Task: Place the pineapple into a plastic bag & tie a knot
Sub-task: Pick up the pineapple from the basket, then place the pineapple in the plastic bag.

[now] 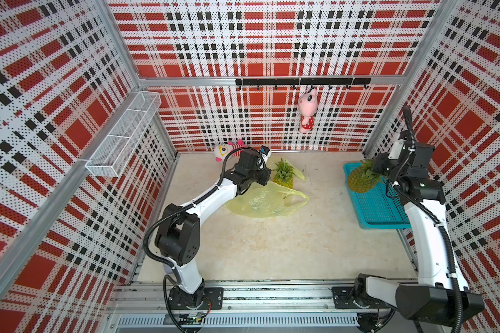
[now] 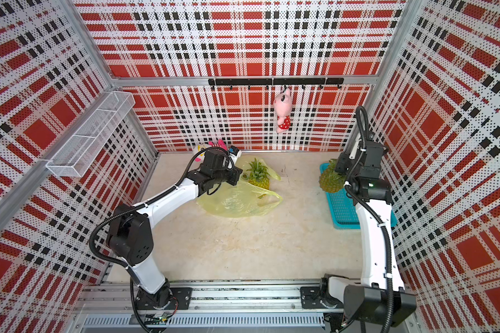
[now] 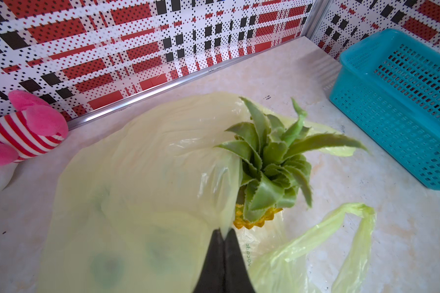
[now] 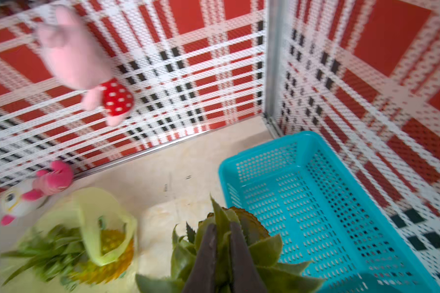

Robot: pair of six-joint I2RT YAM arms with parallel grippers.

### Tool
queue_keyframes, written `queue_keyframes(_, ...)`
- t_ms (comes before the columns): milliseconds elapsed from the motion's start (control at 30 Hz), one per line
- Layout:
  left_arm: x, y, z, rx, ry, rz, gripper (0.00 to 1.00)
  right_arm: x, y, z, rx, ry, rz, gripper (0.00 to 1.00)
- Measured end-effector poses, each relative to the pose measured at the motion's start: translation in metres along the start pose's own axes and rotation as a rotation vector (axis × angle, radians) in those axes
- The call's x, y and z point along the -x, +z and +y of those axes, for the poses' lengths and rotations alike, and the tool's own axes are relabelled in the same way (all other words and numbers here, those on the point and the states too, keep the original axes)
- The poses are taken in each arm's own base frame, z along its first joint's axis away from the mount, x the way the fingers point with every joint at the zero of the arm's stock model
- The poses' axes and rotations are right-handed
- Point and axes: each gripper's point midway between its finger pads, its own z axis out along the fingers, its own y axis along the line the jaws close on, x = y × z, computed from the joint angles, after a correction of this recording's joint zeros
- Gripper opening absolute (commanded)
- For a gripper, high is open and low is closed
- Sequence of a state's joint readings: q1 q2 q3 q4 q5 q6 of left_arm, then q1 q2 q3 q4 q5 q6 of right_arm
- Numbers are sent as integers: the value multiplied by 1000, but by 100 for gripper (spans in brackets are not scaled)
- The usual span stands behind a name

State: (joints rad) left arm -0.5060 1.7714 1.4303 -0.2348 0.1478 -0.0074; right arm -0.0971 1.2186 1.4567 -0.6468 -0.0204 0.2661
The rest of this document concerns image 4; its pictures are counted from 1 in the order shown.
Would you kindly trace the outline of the yellow-green plastic bag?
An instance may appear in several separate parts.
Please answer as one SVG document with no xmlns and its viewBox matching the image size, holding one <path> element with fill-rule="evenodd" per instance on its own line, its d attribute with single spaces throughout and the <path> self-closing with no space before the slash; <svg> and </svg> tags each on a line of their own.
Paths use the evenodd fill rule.
<svg viewBox="0 0 440 293">
<path fill-rule="evenodd" d="M 2 282 L 25 260 L 2 258 L 0 265 L 0 293 L 133 293 L 137 286 L 135 260 L 137 220 L 108 191 L 100 188 L 84 188 L 58 200 L 23 237 L 12 247 L 31 236 L 35 229 L 46 235 L 56 225 L 79 228 L 84 245 L 89 249 L 90 259 L 97 265 L 115 261 L 131 239 L 134 239 L 134 256 L 126 274 L 110 283 L 97 285 L 81 284 L 68 292 L 59 280 L 42 283 L 30 272 L 21 274 L 11 284 Z"/>
</svg>

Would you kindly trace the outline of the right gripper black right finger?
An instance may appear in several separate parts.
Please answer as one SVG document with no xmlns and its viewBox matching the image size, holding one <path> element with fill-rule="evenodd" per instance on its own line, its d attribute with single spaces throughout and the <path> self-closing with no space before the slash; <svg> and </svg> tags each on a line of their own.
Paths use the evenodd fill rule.
<svg viewBox="0 0 440 293">
<path fill-rule="evenodd" d="M 234 293 L 267 293 L 249 252 L 239 223 L 231 222 L 231 261 Z"/>
</svg>

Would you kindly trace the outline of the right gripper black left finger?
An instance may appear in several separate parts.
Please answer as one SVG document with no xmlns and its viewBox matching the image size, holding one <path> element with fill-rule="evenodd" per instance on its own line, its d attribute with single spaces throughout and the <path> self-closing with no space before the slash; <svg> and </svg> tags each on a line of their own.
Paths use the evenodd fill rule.
<svg viewBox="0 0 440 293">
<path fill-rule="evenodd" d="M 210 224 L 205 230 L 193 270 L 182 293 L 214 293 L 217 255 L 217 228 Z"/>
</svg>

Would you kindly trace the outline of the pineapple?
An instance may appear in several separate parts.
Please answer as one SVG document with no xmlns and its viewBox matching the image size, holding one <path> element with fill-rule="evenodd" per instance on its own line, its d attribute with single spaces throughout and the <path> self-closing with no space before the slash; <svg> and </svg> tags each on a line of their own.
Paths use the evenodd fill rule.
<svg viewBox="0 0 440 293">
<path fill-rule="evenodd" d="M 316 293 L 324 278 L 307 277 L 309 261 L 281 263 L 283 241 L 270 235 L 257 217 L 241 208 L 223 208 L 172 232 L 171 273 L 167 278 L 138 274 L 142 293 Z"/>
<path fill-rule="evenodd" d="M 2 258 L 21 258 L 25 262 L 3 282 L 7 286 L 21 274 L 30 272 L 42 283 L 59 280 L 68 292 L 78 285 L 110 283 L 123 277 L 132 264 L 134 239 L 131 239 L 121 256 L 105 265 L 90 259 L 79 228 L 56 225 L 46 235 L 31 230 L 31 236 L 18 244 L 15 250 L 0 254 Z"/>
</svg>

